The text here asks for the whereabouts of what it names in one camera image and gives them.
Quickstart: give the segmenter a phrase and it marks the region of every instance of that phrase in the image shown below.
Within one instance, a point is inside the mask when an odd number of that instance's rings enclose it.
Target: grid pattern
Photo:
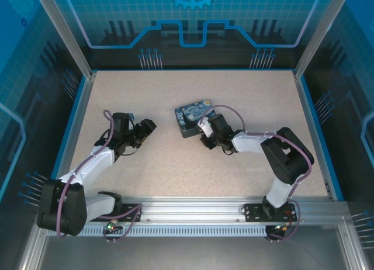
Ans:
[[[39,56],[51,39],[60,41],[54,44],[62,44],[44,9],[40,8],[0,73],[0,102],[10,110],[16,110],[32,76],[45,77],[47,67]],[[9,115],[0,110],[0,139],[10,120]]]
[[[198,32],[198,21],[208,19],[229,19],[241,26],[246,32],[252,31],[255,20],[277,20],[275,31],[282,29],[281,36],[287,44],[293,44],[309,14],[315,0],[217,0],[203,9],[183,9],[169,0],[72,0],[72,4],[93,45],[100,45],[105,38],[104,30],[110,31],[109,21],[132,21],[135,33],[151,26],[155,20],[188,21],[187,33]],[[302,41],[307,43],[311,38],[320,18],[330,0],[320,0],[304,33]],[[80,43],[83,38],[74,16],[65,0],[58,0],[65,18],[71,25],[74,35]],[[130,27],[127,22],[125,31]],[[258,26],[255,35],[260,34]]]
[[[323,45],[325,47],[336,40],[340,41],[347,54],[340,66],[340,72],[348,77],[356,76],[371,108],[374,109],[374,49],[347,6],[341,9]]]

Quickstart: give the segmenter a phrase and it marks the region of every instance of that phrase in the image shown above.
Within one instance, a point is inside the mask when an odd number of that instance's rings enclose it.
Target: beige work surface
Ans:
[[[122,196],[264,196],[275,178],[265,155],[227,156],[220,148],[204,147],[199,136],[182,137],[174,109],[203,99],[236,109],[247,131],[290,127],[316,157],[291,71],[99,71],[72,168],[109,128],[104,109],[134,113],[136,122],[151,119],[157,128],[138,152],[121,157],[107,168],[89,194],[111,191]],[[233,130],[242,128],[235,113],[220,108],[216,112],[224,115]],[[295,195],[327,194],[315,159],[311,175]]]

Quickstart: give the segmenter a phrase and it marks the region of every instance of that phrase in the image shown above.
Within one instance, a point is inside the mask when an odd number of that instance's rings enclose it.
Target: blue frame edge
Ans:
[[[68,120],[68,123],[66,125],[66,129],[65,129],[64,137],[63,137],[63,140],[61,141],[60,149],[58,150],[57,158],[56,158],[56,161],[54,163],[54,167],[53,167],[52,174],[51,174],[51,179],[56,179],[57,178],[58,168],[60,167],[60,163],[61,163],[61,160],[62,160],[63,155],[64,155],[64,151],[65,151],[65,148],[66,148],[66,143],[67,143],[69,135],[70,135],[71,126],[72,126],[72,123],[74,121],[75,114],[77,113],[78,104],[79,104],[79,101],[81,99],[85,83],[86,83],[86,78],[83,76],[82,80],[81,80],[81,83],[79,85],[79,88],[78,88],[77,95],[75,97],[74,104],[72,105],[69,120]]]
[[[331,160],[330,153],[328,152],[328,148],[327,148],[327,145],[326,145],[325,138],[323,136],[322,128],[321,128],[321,125],[318,122],[317,113],[316,113],[316,110],[314,109],[313,101],[311,99],[310,92],[309,92],[308,86],[306,84],[306,80],[305,80],[304,75],[302,75],[302,77],[301,77],[301,82],[302,82],[303,89],[305,91],[308,107],[310,108],[310,112],[311,112],[311,116],[313,118],[313,122],[316,125],[318,139],[320,140],[320,143],[321,143],[321,146],[322,146],[322,151],[323,151],[323,154],[324,154],[324,157],[325,157],[325,160],[326,160],[326,164],[327,164],[327,168],[328,168],[328,171],[329,171],[330,177],[331,177],[331,182],[333,183],[332,188],[333,188],[333,190],[335,190],[337,200],[338,201],[344,201],[344,197],[343,197],[343,194],[341,192],[338,177],[337,177],[337,174],[335,173],[335,169],[334,169],[334,166],[333,166],[333,161]]]

